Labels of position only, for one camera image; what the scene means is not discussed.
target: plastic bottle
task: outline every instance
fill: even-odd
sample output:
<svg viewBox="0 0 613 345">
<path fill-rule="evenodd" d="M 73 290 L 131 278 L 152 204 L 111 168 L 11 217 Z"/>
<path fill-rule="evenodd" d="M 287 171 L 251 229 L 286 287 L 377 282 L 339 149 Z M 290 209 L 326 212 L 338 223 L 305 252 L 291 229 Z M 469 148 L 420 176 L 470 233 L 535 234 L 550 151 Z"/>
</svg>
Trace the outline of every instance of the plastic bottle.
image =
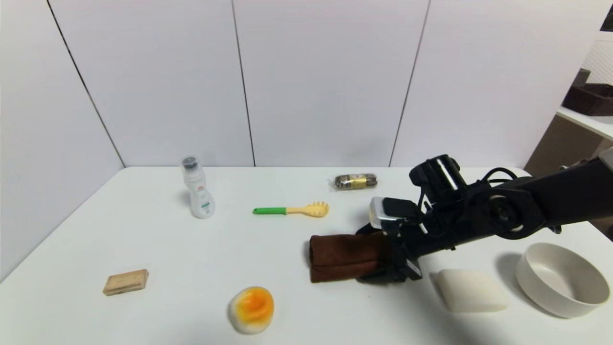
<svg viewBox="0 0 613 345">
<path fill-rule="evenodd" d="M 198 218 L 209 218 L 215 212 L 213 197 L 205 185 L 204 171 L 194 157 L 185 158 L 181 162 L 183 181 L 191 194 L 191 209 Z"/>
</svg>

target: white bowl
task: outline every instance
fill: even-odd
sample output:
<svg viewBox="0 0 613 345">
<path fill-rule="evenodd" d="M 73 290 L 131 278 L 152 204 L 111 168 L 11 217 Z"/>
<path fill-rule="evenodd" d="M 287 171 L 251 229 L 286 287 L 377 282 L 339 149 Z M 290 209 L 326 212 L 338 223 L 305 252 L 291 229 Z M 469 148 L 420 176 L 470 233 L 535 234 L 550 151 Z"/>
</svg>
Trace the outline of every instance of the white bowl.
<svg viewBox="0 0 613 345">
<path fill-rule="evenodd" d="M 528 247 L 517 264 L 516 276 L 528 297 L 562 317 L 585 315 L 609 298 L 603 275 L 586 259 L 555 244 Z"/>
</svg>

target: white wall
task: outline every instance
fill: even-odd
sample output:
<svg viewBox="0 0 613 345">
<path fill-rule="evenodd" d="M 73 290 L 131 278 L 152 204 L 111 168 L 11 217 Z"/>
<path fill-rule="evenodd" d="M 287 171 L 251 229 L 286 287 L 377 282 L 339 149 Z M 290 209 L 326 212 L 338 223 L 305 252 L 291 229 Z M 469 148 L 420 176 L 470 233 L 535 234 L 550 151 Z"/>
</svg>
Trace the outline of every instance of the white wall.
<svg viewBox="0 0 613 345">
<path fill-rule="evenodd" d="M 611 0 L 432 0 L 392 166 L 524 166 Z"/>
<path fill-rule="evenodd" d="M 230 0 L 50 2 L 126 165 L 253 165 Z"/>
<path fill-rule="evenodd" d="M 1 19 L 4 278 L 122 165 L 47 3 L 2 0 Z"/>
<path fill-rule="evenodd" d="M 258 166 L 387 166 L 428 0 L 235 0 Z"/>
</svg>

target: boiled egg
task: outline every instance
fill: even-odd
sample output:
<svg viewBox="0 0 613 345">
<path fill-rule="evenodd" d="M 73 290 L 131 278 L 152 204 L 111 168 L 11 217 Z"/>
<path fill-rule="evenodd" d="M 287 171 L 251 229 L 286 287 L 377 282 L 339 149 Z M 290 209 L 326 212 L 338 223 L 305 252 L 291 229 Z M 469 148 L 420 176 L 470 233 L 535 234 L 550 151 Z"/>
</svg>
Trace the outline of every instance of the boiled egg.
<svg viewBox="0 0 613 345">
<path fill-rule="evenodd" d="M 249 287 L 236 295 L 228 307 L 228 317 L 237 331 L 256 334 L 264 331 L 272 321 L 275 302 L 263 287 Z"/>
</svg>

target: soap bar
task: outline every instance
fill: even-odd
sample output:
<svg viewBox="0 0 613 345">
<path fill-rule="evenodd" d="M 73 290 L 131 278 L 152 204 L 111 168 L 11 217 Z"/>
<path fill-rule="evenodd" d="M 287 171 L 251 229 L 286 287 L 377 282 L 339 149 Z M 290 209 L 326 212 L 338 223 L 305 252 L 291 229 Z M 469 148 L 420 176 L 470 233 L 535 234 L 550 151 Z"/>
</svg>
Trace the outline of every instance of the soap bar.
<svg viewBox="0 0 613 345">
<path fill-rule="evenodd" d="M 107 279 L 107 283 L 102 292 L 107 296 L 112 296 L 120 293 L 142 290 L 147 284 L 147 277 L 149 277 L 149 272 L 146 269 L 116 274 Z"/>
<path fill-rule="evenodd" d="M 451 311 L 501 311 L 509 300 L 500 284 L 488 273 L 472 269 L 444 269 L 438 285 Z"/>
</svg>

